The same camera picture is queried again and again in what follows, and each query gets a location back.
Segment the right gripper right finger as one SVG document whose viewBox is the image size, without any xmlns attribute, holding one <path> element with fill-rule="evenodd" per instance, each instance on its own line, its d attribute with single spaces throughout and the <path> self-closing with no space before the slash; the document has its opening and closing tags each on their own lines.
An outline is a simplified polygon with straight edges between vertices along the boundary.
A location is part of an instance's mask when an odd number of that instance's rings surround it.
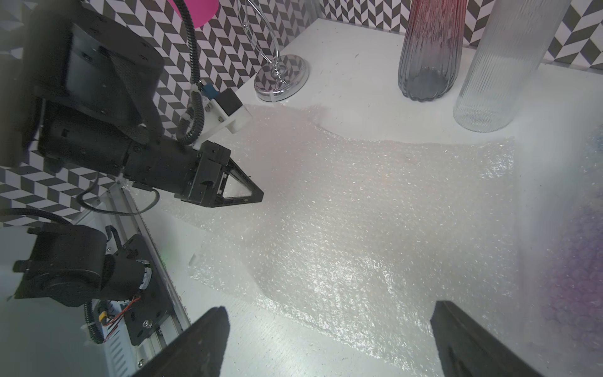
<svg viewBox="0 0 603 377">
<path fill-rule="evenodd" d="M 445 376 L 539 376 L 451 301 L 436 302 L 430 319 Z"/>
</svg>

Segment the red black ribbed vase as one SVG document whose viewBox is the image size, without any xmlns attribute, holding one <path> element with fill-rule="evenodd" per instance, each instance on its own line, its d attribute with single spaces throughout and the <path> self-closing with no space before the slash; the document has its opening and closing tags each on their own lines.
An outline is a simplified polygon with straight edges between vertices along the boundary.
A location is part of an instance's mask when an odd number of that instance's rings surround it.
<svg viewBox="0 0 603 377">
<path fill-rule="evenodd" d="M 415 0 L 400 55 L 398 86 L 418 102 L 452 89 L 463 53 L 466 0 Z"/>
</svg>

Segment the clear ribbed glass vase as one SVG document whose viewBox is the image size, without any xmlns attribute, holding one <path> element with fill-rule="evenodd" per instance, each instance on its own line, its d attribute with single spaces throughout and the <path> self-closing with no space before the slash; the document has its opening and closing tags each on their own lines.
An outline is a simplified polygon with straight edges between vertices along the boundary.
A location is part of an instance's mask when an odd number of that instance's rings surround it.
<svg viewBox="0 0 603 377">
<path fill-rule="evenodd" d="M 538 69 L 569 1 L 496 1 L 453 108 L 457 124 L 478 133 L 506 127 Z"/>
</svg>

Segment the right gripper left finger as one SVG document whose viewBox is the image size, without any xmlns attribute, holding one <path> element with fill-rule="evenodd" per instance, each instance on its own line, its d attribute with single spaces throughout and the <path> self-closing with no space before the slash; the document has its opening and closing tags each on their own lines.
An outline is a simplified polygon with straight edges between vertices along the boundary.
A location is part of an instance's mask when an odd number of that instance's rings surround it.
<svg viewBox="0 0 603 377">
<path fill-rule="evenodd" d="M 219 377 L 229 332 L 226 308 L 213 307 L 135 375 Z"/>
</svg>

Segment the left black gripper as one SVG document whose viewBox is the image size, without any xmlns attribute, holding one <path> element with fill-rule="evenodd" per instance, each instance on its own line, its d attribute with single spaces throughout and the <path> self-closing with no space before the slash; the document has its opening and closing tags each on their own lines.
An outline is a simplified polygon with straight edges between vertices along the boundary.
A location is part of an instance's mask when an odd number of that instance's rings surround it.
<svg viewBox="0 0 603 377">
<path fill-rule="evenodd" d="M 66 163 L 123 176 L 202 207 L 257 204 L 264 192 L 228 149 L 165 135 L 153 98 L 157 50 L 90 9 L 35 9 L 28 21 L 28 138 L 56 171 Z"/>
</svg>

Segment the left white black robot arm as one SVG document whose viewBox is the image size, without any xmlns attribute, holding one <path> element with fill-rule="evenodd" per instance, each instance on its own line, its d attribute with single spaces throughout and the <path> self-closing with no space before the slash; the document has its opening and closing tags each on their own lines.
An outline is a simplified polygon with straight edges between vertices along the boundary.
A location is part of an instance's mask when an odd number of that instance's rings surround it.
<svg viewBox="0 0 603 377">
<path fill-rule="evenodd" d="M 263 192 L 225 147 L 204 141 L 204 99 L 195 25 L 188 6 L 175 4 L 186 30 L 191 86 L 174 138 L 165 135 L 153 98 L 163 58 L 129 28 L 81 1 L 44 1 L 29 22 L 1 34 L 1 165 L 18 167 L 33 141 L 48 168 L 66 164 L 124 177 L 159 195 L 173 193 L 201 207 L 256 204 Z M 32 215 L 29 259 L 14 264 L 22 280 L 16 298 L 51 298 L 78 307 L 95 299 L 122 301 L 144 291 L 152 267 L 137 257 L 108 254 L 102 232 L 45 210 Z"/>
</svg>

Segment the clear bubble wrap roll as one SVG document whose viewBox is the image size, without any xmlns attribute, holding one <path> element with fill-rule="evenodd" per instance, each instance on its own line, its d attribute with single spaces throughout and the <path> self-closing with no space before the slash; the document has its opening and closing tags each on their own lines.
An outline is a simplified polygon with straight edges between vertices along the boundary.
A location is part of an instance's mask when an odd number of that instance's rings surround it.
<svg viewBox="0 0 603 377">
<path fill-rule="evenodd" d="M 254 106 L 242 131 L 215 135 L 264 198 L 178 212 L 206 241 L 195 278 L 421 376 L 436 370 L 439 300 L 507 339 L 514 141 L 363 141 L 320 113 Z"/>
</svg>

